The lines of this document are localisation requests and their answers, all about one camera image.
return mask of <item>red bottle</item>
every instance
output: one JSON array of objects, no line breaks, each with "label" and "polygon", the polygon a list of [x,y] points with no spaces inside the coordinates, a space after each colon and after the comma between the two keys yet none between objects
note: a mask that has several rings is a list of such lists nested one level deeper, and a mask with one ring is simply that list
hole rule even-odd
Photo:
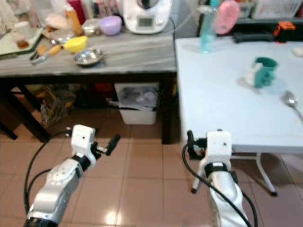
[{"label": "red bottle", "polygon": [[67,0],[67,2],[75,9],[75,11],[78,14],[78,19],[80,21],[80,24],[83,24],[85,22],[85,16],[84,11],[81,5],[81,0]]}]

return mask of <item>metal spoon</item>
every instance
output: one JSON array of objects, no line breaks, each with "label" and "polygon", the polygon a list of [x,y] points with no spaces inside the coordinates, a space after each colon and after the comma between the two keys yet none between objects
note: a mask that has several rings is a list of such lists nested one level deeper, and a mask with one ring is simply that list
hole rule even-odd
[{"label": "metal spoon", "polygon": [[287,106],[293,108],[299,115],[300,119],[303,121],[303,115],[297,109],[298,99],[294,96],[294,94],[291,91],[286,91],[282,97],[282,100]]}]

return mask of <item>tiled floor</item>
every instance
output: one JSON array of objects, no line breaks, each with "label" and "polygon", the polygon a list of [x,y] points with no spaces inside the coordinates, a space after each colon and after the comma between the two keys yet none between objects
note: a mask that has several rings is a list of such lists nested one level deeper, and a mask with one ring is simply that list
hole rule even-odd
[{"label": "tiled floor", "polygon": [[[100,145],[116,133],[122,135],[122,140],[112,156],[102,157],[94,169],[87,171],[60,227],[212,226],[207,188],[201,186],[196,195],[190,193],[192,177],[182,164],[181,147],[161,145],[160,122],[153,126],[130,126],[123,123],[116,111],[89,110],[74,112],[49,131],[55,133],[75,123],[100,128],[96,138]],[[24,175],[41,145],[23,125],[17,125],[15,132],[19,136],[16,141],[1,135],[0,227],[23,226]],[[31,177],[70,155],[70,139],[54,139],[38,156]],[[197,162],[190,164],[197,169]],[[253,161],[232,161],[241,189],[258,210],[259,226],[303,226],[303,156],[264,155],[262,164],[278,197],[271,197],[264,190]],[[42,176],[34,185],[31,201],[44,181]],[[253,223],[248,203],[244,201],[243,206]]]}]

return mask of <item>kitchen appliance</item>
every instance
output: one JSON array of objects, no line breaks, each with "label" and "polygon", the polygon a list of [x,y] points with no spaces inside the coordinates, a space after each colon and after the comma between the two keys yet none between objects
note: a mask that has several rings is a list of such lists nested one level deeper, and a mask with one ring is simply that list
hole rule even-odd
[{"label": "kitchen appliance", "polygon": [[161,32],[169,21],[172,0],[123,0],[123,18],[136,34]]}]

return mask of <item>shelf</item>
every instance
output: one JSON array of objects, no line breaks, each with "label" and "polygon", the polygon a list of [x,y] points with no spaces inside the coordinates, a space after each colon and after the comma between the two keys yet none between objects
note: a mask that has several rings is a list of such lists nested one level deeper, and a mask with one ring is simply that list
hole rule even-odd
[{"label": "shelf", "polygon": [[252,19],[252,18],[240,18],[237,21],[238,25],[241,24],[275,24],[279,21],[291,21],[293,23],[303,23],[303,18],[273,18],[273,19]]}]

